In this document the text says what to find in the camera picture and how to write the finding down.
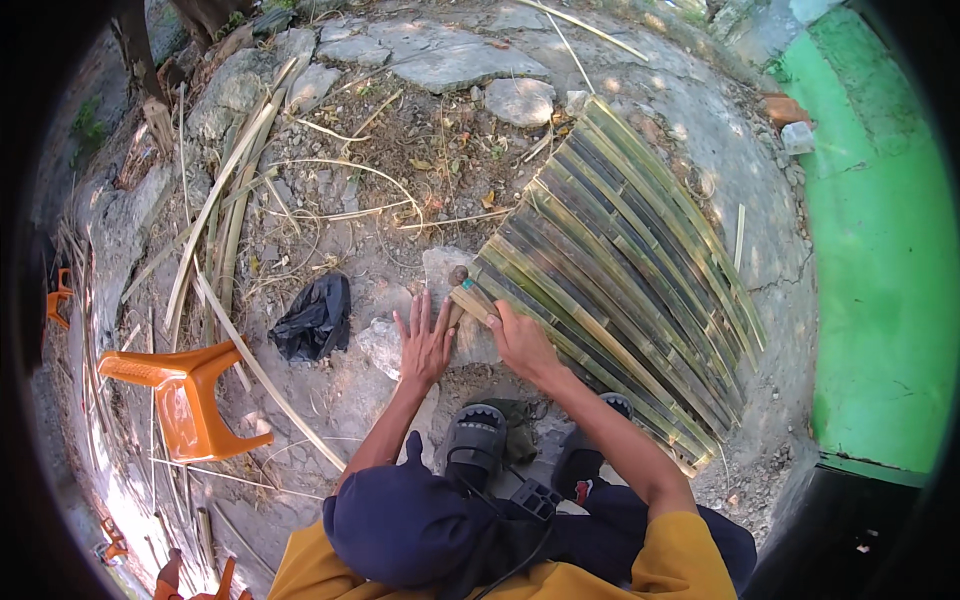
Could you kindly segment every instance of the right hand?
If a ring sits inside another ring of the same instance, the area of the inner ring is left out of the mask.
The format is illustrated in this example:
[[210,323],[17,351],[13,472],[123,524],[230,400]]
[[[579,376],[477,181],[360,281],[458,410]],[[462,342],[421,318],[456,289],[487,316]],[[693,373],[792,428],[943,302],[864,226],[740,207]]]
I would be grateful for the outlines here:
[[497,300],[494,304],[500,318],[487,315],[487,326],[493,332],[496,349],[504,364],[538,387],[552,373],[564,369],[539,323],[516,314],[505,300]]

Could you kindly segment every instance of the rock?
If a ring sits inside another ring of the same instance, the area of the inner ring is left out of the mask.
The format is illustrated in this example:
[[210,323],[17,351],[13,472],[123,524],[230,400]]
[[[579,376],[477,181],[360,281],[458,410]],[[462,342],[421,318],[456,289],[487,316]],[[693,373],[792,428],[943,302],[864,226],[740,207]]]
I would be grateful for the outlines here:
[[804,155],[817,149],[813,132],[804,121],[785,126],[780,132],[780,139],[783,140],[784,150],[792,156]]
[[379,317],[370,326],[356,334],[354,340],[361,350],[370,356],[375,367],[397,381],[400,379],[400,355],[403,346],[396,323]]
[[297,57],[294,65],[296,72],[302,73],[313,58],[313,51],[317,47],[317,33],[312,29],[288,29],[274,37],[274,55],[277,68]]
[[267,244],[266,246],[263,247],[263,252],[260,253],[261,262],[268,262],[271,260],[276,261],[279,259],[280,259],[280,249],[276,246],[276,244]]
[[401,79],[434,94],[465,89],[487,79],[522,75],[546,77],[546,67],[516,48],[500,50],[484,38],[447,28],[432,21],[393,20],[373,23],[367,35],[394,51],[393,60],[404,60],[429,48],[438,48],[394,66]]
[[[447,282],[450,271],[457,265],[469,265],[475,257],[450,246],[440,246],[423,253],[423,269],[433,302],[434,318],[440,312],[441,302],[450,293],[450,284]],[[463,367],[473,363],[495,365],[498,362],[500,355],[490,330],[470,315],[464,315],[453,340],[450,366]]]
[[347,182],[342,200],[344,202],[344,212],[356,212],[360,210],[360,201],[357,200],[356,181]]
[[253,34],[255,36],[272,36],[276,32],[283,32],[293,18],[293,11],[282,7],[274,7],[253,20],[251,23]]
[[566,92],[566,105],[564,110],[571,117],[579,119],[587,112],[587,100],[590,99],[590,92],[578,89]]
[[143,256],[150,227],[158,212],[173,193],[180,178],[169,162],[158,162],[130,192],[97,184],[101,190],[90,200],[78,194],[78,201],[91,207],[89,239],[93,261],[93,319],[101,335],[95,340],[97,352],[119,348],[108,337],[117,326],[120,295],[130,280],[133,265]]
[[497,79],[484,91],[485,106],[501,121],[517,127],[539,127],[550,121],[553,85],[535,79]]
[[346,22],[340,18],[331,19],[320,31],[320,43],[346,39],[363,29],[366,24],[367,21],[364,19],[353,18]]
[[529,7],[502,6],[497,11],[496,19],[487,27],[487,32],[499,32],[505,29],[546,29],[546,25],[538,19],[540,11]]
[[220,141],[236,114],[246,116],[263,94],[263,82],[273,77],[276,59],[256,48],[237,51],[210,78],[197,105],[187,117],[193,137]]
[[291,112],[306,113],[313,110],[341,75],[340,69],[328,69],[322,64],[308,66],[294,82],[287,96]]
[[390,49],[370,36],[351,36],[321,44],[317,56],[344,62],[358,62],[363,66],[380,66],[390,57]]

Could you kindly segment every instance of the hand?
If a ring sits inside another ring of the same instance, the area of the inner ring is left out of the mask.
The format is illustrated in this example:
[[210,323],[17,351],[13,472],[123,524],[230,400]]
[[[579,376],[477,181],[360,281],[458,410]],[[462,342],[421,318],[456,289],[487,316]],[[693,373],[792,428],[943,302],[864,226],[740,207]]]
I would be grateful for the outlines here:
[[539,323],[516,314],[505,300],[497,300],[494,304],[500,311],[500,319],[488,315],[487,326],[493,332],[500,357],[517,375],[540,387],[540,383],[552,373],[564,368],[557,358],[557,351],[546,339]]
[[403,354],[400,358],[400,381],[413,383],[426,393],[430,386],[440,381],[446,366],[450,364],[450,346],[456,332],[450,324],[450,297],[437,317],[437,326],[430,330],[430,292],[414,297],[410,305],[410,333],[403,326],[400,313],[394,311],[396,328],[400,331]]

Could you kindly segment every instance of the finger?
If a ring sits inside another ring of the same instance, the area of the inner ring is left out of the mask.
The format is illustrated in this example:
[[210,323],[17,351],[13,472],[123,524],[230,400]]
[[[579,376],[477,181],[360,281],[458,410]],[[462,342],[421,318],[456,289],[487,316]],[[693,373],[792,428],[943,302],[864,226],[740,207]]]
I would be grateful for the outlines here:
[[423,290],[423,300],[420,301],[420,334],[430,335],[430,290]]
[[456,334],[457,330],[451,327],[444,336],[444,362],[446,364],[450,364],[450,349],[453,348],[453,336]]
[[410,336],[416,336],[420,333],[420,294],[414,296],[414,301],[410,302]]
[[500,313],[501,326],[505,331],[515,331],[516,330],[516,313],[514,309],[510,307],[510,303],[506,300],[496,300],[493,303],[496,306],[497,311]]
[[500,356],[503,356],[508,349],[507,336],[503,332],[503,322],[497,319],[495,315],[487,315],[487,327],[489,327],[493,333],[493,339],[496,341],[496,349],[500,352]]
[[394,311],[394,323],[396,323],[396,330],[400,332],[400,339],[406,340],[410,336],[407,334],[407,328],[403,325],[403,319],[400,318],[400,311]]
[[437,324],[433,328],[435,335],[443,335],[444,332],[450,329],[450,310],[452,308],[453,300],[450,299],[450,296],[447,296],[440,305],[440,314],[437,315]]

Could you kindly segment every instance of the bamboo pile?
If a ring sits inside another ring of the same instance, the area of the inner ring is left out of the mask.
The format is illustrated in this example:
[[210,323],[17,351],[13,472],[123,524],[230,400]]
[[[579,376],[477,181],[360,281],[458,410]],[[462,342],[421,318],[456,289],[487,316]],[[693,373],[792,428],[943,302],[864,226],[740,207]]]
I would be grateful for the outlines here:
[[756,370],[766,344],[716,234],[596,96],[523,199],[470,276],[538,320],[587,384],[628,397],[692,476],[740,422],[740,357]]

